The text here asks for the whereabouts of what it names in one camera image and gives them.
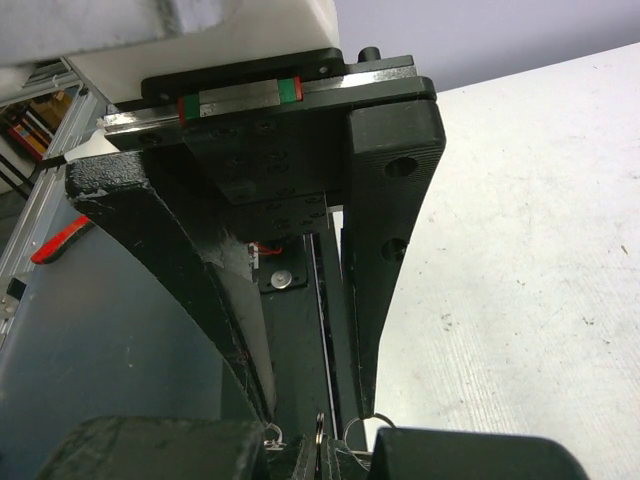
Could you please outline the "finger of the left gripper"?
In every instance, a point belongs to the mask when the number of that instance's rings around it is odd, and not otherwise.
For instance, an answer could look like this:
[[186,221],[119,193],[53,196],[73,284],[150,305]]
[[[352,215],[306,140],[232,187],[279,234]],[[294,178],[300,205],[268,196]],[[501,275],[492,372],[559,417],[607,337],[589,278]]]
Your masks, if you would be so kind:
[[252,413],[275,414],[275,378],[253,260],[227,204],[186,149],[72,160],[65,188],[80,213],[131,253],[222,355]]

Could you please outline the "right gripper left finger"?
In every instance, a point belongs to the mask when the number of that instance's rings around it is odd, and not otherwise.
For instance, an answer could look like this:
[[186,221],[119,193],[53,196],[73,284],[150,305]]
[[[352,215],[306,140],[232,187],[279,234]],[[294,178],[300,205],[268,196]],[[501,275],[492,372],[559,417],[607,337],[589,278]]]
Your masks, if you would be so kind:
[[70,431],[38,479],[315,479],[316,449],[301,437],[265,445],[259,422],[102,416]]

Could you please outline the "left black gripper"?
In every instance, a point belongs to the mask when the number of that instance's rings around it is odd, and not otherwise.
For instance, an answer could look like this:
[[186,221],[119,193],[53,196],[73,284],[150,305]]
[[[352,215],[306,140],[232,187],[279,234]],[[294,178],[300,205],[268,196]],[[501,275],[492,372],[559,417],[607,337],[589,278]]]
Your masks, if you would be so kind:
[[152,108],[112,113],[123,151],[179,147],[183,178],[227,229],[267,240],[344,209],[344,294],[357,414],[374,413],[382,331],[446,146],[433,82],[409,56],[336,50],[151,78]]

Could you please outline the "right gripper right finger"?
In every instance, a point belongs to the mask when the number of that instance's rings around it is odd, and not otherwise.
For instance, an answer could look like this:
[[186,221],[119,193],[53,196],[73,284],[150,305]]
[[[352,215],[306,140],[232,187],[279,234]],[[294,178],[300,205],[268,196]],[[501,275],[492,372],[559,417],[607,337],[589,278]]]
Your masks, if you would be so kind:
[[369,462],[340,441],[323,445],[321,479],[586,479],[578,460],[540,437],[383,428]]

